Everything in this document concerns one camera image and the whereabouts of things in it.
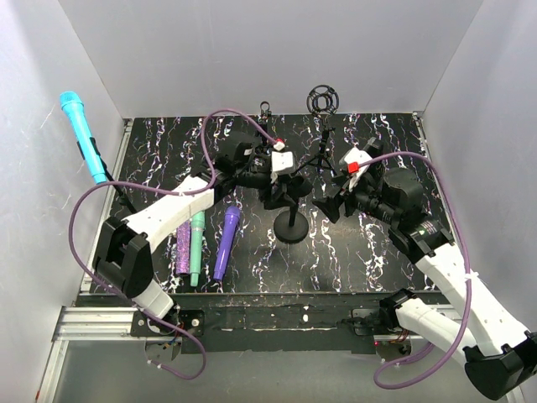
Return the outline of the purple glitter microphone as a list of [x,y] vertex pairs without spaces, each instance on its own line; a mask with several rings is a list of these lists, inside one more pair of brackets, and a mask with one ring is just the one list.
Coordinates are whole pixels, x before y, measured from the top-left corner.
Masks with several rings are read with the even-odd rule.
[[190,222],[184,222],[176,229],[175,273],[190,273]]

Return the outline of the purple toy microphone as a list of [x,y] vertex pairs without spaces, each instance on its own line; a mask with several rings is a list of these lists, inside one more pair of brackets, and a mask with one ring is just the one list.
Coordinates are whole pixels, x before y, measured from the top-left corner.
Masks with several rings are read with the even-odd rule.
[[227,262],[232,251],[233,239],[240,220],[240,213],[240,209],[236,206],[230,206],[225,212],[222,238],[217,251],[213,273],[214,280],[221,281],[226,273]]

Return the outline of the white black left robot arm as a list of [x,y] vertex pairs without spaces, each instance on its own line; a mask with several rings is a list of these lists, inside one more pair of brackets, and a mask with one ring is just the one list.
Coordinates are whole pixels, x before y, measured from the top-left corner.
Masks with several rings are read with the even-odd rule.
[[172,191],[123,219],[103,224],[92,267],[115,289],[149,316],[149,325],[162,336],[179,324],[172,298],[154,278],[153,252],[181,224],[190,221],[238,186],[256,189],[266,209],[287,207],[285,180],[295,171],[295,157],[276,139],[265,151],[246,135],[232,139],[193,169]]

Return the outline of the black slim tripod stand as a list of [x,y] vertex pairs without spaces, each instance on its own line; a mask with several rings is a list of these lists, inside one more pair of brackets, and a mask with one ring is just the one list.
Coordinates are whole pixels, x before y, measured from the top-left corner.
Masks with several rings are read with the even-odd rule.
[[259,105],[260,113],[258,115],[258,125],[262,129],[257,131],[256,135],[259,138],[260,145],[258,146],[262,152],[267,152],[272,146],[268,137],[263,135],[262,132],[265,132],[269,135],[269,123],[272,117],[272,111],[270,110],[270,104],[268,101],[262,101]]

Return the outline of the cyan toy microphone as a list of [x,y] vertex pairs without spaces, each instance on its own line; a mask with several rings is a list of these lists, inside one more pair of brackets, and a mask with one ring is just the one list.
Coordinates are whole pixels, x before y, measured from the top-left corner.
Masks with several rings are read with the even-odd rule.
[[91,134],[86,120],[84,104],[75,92],[62,92],[60,94],[60,107],[70,121],[76,136],[79,150],[86,162],[86,166],[96,184],[107,181],[106,170],[102,163],[96,140]]

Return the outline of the black round base stand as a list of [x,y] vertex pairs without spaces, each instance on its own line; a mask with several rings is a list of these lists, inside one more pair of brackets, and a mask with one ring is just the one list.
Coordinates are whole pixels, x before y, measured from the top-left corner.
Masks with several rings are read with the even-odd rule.
[[309,222],[305,215],[299,212],[300,198],[308,196],[312,191],[311,183],[303,176],[298,175],[300,188],[297,191],[299,196],[296,207],[286,207],[274,219],[274,235],[282,243],[297,244],[305,239],[309,232]]
[[[107,168],[104,168],[105,170],[105,176],[108,181],[114,181],[112,174],[108,171]],[[131,203],[131,201],[128,199],[128,196],[125,194],[121,186],[113,185],[112,186],[114,190],[117,193],[117,198],[121,206],[126,207],[128,211],[132,214],[136,213],[137,210],[134,207],[134,205]]]

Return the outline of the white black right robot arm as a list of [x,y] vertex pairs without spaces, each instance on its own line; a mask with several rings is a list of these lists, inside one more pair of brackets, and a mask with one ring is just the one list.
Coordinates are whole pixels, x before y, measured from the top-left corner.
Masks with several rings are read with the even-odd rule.
[[331,222],[356,210],[388,224],[400,253],[438,287],[461,320],[455,322],[402,289],[379,303],[381,327],[420,335],[464,368],[472,385],[499,400],[536,374],[536,334],[517,320],[479,279],[467,248],[422,205],[424,189],[407,168],[385,169],[383,143],[370,139],[340,160],[337,190],[315,200]]

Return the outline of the mint green toy microphone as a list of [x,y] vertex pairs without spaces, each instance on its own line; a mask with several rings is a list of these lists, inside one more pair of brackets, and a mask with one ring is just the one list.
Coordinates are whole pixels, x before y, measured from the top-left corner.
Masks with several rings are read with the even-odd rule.
[[201,255],[205,231],[205,212],[195,214],[190,222],[190,286],[197,287],[201,274]]

